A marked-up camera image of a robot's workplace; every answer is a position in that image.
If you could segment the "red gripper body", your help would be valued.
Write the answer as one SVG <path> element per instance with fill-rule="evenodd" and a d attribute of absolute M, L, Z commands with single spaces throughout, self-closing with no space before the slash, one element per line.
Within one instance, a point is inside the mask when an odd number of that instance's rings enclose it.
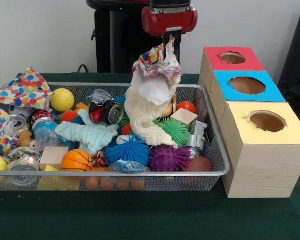
<path fill-rule="evenodd" d="M 180 8 L 144 7 L 141 12 L 144 31 L 152 37 L 161 37 L 170 32 L 192 32 L 198 22 L 195 6 Z"/>

